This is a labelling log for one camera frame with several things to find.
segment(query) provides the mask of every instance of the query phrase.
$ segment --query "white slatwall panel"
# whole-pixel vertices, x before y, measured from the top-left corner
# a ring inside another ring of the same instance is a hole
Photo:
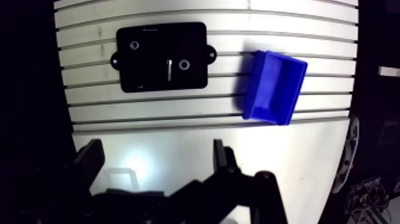
[[[326,58],[295,57],[308,63],[308,74],[355,74],[355,61]],[[249,73],[251,72],[252,56],[218,56],[216,61],[208,66],[208,75]],[[62,71],[64,85],[79,85],[88,83],[116,82],[119,80],[117,70],[109,64],[86,66]]]
[[[355,25],[358,10],[352,7],[357,3],[357,0],[56,2],[55,8],[61,9],[55,13],[55,23],[61,28],[57,41],[61,47],[60,64],[65,67],[62,79],[67,86],[65,94],[71,105],[71,118],[83,123],[147,119],[136,126],[143,128],[155,127],[157,123],[160,127],[237,123],[231,119],[239,119],[238,116],[223,116],[240,114],[236,104],[246,92],[253,59],[241,53],[257,50],[299,55],[296,58],[308,63],[308,76],[296,110],[309,112],[295,113],[294,120],[345,116],[354,82],[349,77],[355,73],[352,59],[357,56],[357,44],[353,41],[358,36]],[[116,51],[116,31],[127,26],[187,21],[205,23],[207,42],[220,54],[208,66],[208,86],[181,91],[122,92],[118,71],[108,64]],[[207,121],[197,118],[195,122],[178,119],[208,115],[217,117]],[[176,119],[157,120],[160,117]],[[116,124],[133,128],[133,123]],[[85,125],[91,125],[91,130],[117,127],[111,124],[77,124],[81,129],[76,130],[87,130]]]
[[[69,104],[81,104],[88,102],[244,94],[247,89],[248,80],[249,77],[213,77],[208,80],[208,85],[204,89],[129,94],[123,92],[118,83],[66,89],[65,95]],[[306,77],[301,92],[351,92],[353,90],[353,82],[353,78]]]
[[[358,22],[358,14],[355,8],[315,0],[113,0],[97,3],[94,2],[90,5],[59,11],[55,13],[55,24],[56,27],[63,27],[122,15],[181,10],[273,11],[281,13],[313,15],[348,21],[351,23]]]
[[[156,117],[204,116],[241,113],[242,97],[178,99],[121,104],[70,107],[73,122],[152,119]],[[350,107],[351,95],[300,95],[295,107],[301,110],[329,110]]]
[[[276,51],[287,54],[315,54],[334,57],[355,58],[357,44],[328,41],[291,36],[267,35],[208,35],[207,42],[219,53],[221,52],[254,52]],[[100,45],[60,51],[61,66],[72,66],[82,63],[108,61],[116,52],[116,45],[103,43]]]
[[[122,27],[188,21],[203,22],[207,26],[209,32],[263,31],[294,34],[300,33],[303,35],[318,35],[350,40],[356,40],[358,32],[356,26],[348,24],[314,20],[310,18],[290,17],[285,15],[245,13],[173,14],[130,18],[61,30],[57,32],[57,41],[58,46],[74,45],[77,43],[115,38],[115,33]]]

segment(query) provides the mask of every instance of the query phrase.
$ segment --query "cable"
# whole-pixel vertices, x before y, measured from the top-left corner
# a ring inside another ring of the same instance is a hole
[[[389,224],[391,224],[392,223],[392,214],[390,213],[390,211],[388,209],[385,209],[385,211],[389,215]]]

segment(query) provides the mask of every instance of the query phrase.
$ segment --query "round hole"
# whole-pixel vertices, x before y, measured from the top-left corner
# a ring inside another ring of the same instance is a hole
[[[136,50],[136,49],[139,48],[139,42],[138,41],[132,41],[129,46],[130,46],[130,49]]]
[[[187,69],[189,69],[190,67],[190,63],[188,60],[184,59],[179,61],[179,68],[183,71],[186,71]]]

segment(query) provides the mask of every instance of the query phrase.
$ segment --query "dark background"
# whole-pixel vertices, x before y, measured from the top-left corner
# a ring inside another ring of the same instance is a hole
[[[24,180],[37,169],[60,166],[75,155],[53,2],[2,4],[0,217],[9,214],[16,193],[30,187]]]
[[[400,2],[359,1],[357,68],[351,114],[360,120],[354,166],[341,192],[331,195],[320,223],[347,223],[349,186],[373,176],[391,198],[400,177],[400,77],[379,75],[379,66],[400,68]]]

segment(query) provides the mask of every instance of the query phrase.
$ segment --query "blue plastic bin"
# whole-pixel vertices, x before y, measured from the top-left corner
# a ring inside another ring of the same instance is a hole
[[[244,119],[288,125],[300,94],[307,63],[258,51],[243,107]]]

